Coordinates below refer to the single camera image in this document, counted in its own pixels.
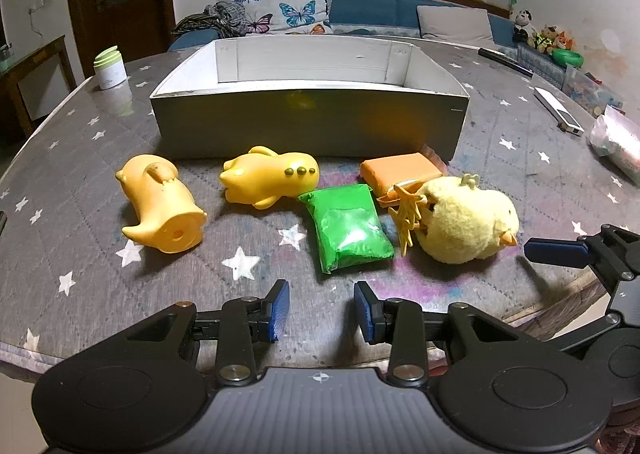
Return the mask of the yellow plush chick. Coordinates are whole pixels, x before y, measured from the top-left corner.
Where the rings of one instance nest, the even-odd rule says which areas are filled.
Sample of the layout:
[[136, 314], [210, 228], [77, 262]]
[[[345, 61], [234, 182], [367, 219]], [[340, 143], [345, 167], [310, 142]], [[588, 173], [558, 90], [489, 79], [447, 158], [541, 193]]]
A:
[[394, 185], [388, 209], [402, 255], [413, 244], [446, 265], [487, 259], [518, 244], [518, 213], [509, 196], [480, 188], [480, 177], [440, 176]]

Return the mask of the green plastic packet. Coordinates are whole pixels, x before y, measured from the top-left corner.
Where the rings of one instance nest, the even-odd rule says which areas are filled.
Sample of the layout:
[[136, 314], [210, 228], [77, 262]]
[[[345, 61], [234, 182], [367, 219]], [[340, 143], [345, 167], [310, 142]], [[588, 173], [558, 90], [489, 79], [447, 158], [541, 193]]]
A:
[[314, 190], [301, 194], [298, 200], [314, 221], [324, 274], [395, 256], [367, 185], [353, 183]]

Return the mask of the yellow rubber duck middle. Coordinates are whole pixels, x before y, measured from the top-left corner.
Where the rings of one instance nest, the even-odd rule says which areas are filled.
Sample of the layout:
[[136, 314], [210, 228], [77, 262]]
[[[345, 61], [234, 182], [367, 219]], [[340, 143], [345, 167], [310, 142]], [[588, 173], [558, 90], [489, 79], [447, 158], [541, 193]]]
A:
[[279, 154], [263, 145], [224, 162], [219, 175], [229, 203], [267, 209], [281, 197], [297, 197], [314, 191], [320, 168], [309, 154]]

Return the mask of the yellow rubber duck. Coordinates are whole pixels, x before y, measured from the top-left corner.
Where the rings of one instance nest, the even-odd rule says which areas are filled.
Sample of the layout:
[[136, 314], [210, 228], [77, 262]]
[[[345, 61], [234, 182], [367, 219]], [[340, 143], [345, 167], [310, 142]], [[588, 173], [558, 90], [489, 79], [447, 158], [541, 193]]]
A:
[[224, 162], [219, 175], [229, 203], [267, 209], [281, 197], [297, 197], [314, 191], [320, 168], [309, 154], [279, 154], [263, 145]]
[[183, 253], [201, 243], [207, 214], [195, 204], [168, 159], [133, 156], [115, 178], [139, 219], [135, 226], [122, 228], [125, 237], [164, 254]]

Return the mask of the orange packet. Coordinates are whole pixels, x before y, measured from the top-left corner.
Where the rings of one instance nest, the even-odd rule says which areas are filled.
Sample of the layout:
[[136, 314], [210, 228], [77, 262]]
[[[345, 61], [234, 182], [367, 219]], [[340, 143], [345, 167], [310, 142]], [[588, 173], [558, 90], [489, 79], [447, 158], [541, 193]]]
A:
[[359, 177], [372, 190], [382, 208], [397, 206], [395, 185], [410, 191], [415, 183], [446, 176], [447, 166], [427, 145], [419, 152], [366, 159], [360, 164]]

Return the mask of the white remote control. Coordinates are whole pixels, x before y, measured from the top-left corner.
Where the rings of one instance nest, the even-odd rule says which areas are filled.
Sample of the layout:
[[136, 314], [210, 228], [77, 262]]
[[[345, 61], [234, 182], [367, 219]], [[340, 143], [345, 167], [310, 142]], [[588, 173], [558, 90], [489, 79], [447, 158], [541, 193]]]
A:
[[577, 119], [568, 112], [567, 108], [564, 107], [551, 92], [540, 87], [535, 87], [534, 95], [554, 117], [559, 129], [574, 136], [582, 136], [584, 134], [582, 125], [577, 122]]

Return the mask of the green bowl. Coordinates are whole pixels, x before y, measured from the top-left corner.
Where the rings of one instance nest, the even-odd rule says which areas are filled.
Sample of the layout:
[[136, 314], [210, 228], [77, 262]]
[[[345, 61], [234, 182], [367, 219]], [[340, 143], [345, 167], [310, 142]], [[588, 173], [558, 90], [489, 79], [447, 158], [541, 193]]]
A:
[[559, 66], [573, 66], [576, 69], [584, 64], [584, 57], [581, 54], [568, 49], [555, 48], [552, 52], [552, 59]]

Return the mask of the grey cardboard box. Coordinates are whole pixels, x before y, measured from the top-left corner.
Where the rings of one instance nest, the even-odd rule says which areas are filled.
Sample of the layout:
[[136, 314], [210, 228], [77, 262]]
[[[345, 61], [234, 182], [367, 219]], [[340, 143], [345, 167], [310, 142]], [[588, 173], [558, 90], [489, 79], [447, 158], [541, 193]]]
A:
[[454, 156], [470, 96], [405, 40], [278, 35], [214, 40], [150, 96], [163, 150], [176, 159], [254, 145], [315, 157], [380, 157], [431, 148]]

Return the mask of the orange fox plush toy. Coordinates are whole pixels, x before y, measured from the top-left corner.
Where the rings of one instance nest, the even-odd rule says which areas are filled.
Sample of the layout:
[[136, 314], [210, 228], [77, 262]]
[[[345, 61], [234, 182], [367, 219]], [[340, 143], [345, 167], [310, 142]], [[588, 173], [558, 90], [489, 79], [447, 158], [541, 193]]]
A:
[[574, 38], [568, 31], [561, 31], [556, 34], [553, 47], [555, 49], [563, 49], [572, 51], [574, 46]]

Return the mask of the black stick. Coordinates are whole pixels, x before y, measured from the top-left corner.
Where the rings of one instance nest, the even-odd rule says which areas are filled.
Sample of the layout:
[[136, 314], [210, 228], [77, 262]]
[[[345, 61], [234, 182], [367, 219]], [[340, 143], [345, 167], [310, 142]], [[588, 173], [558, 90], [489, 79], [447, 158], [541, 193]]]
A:
[[477, 50], [477, 53], [481, 57], [497, 62], [502, 66], [506, 66], [507, 68], [513, 71], [516, 71], [526, 76], [527, 78], [532, 78], [534, 76], [534, 72], [532, 70], [527, 69], [525, 66], [522, 66], [520, 63], [518, 63], [518, 61], [503, 54], [500, 51], [490, 49], [490, 48], [480, 47], [480, 49]]

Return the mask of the panda plush toy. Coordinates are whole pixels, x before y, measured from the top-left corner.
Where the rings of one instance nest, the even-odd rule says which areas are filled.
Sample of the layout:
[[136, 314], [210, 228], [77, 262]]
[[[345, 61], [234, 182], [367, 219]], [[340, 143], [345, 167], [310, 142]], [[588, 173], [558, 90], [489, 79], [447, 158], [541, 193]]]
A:
[[527, 44], [536, 34], [532, 25], [532, 14], [527, 9], [522, 9], [514, 18], [512, 42], [514, 44]]

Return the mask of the beige cushion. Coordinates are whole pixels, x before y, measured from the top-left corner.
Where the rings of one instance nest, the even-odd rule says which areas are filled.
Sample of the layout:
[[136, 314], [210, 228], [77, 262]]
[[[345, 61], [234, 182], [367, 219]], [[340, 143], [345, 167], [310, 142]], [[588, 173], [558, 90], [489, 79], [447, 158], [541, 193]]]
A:
[[473, 47], [494, 48], [486, 9], [417, 6], [422, 38]]

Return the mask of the white jar green lid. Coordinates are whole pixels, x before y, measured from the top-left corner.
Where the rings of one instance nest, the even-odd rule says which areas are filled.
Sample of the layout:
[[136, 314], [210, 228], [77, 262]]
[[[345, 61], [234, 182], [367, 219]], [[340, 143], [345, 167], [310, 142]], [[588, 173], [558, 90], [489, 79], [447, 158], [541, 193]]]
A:
[[101, 90], [114, 88], [128, 78], [122, 54], [117, 46], [100, 52], [93, 60], [93, 70]]

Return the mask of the butterfly print pillow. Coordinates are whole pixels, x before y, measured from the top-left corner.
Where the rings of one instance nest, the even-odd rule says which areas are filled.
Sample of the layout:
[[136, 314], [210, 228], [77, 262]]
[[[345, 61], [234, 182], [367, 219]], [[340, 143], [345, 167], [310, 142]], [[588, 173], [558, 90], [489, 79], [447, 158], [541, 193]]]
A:
[[245, 14], [245, 35], [331, 34], [332, 0], [233, 0]]

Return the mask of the blue sofa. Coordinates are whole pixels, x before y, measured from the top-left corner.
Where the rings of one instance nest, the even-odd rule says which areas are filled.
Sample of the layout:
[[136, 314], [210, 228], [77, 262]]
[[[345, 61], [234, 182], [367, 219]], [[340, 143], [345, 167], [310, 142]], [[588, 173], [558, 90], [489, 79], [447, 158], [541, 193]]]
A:
[[[419, 6], [471, 8], [441, 0], [332, 0], [329, 24], [335, 34], [371, 35], [375, 32], [420, 38]], [[513, 22], [490, 12], [488, 19], [496, 45], [515, 47]], [[219, 37], [215, 29], [189, 32], [178, 37], [168, 51], [203, 46]]]

